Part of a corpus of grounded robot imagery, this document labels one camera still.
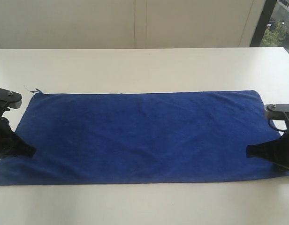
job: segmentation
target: blue towel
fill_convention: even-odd
[[[33,159],[0,161],[0,185],[225,182],[281,176],[247,158],[277,139],[255,91],[34,95],[16,130]]]

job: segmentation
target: green foliage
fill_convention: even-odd
[[[282,22],[276,22],[275,28],[270,31],[266,29],[263,38],[261,40],[260,47],[279,47],[285,39],[286,26]]]

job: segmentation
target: table surface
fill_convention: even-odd
[[[256,90],[289,103],[283,48],[0,50],[0,87],[32,94]],[[0,225],[289,224],[289,177],[229,183],[0,187]]]

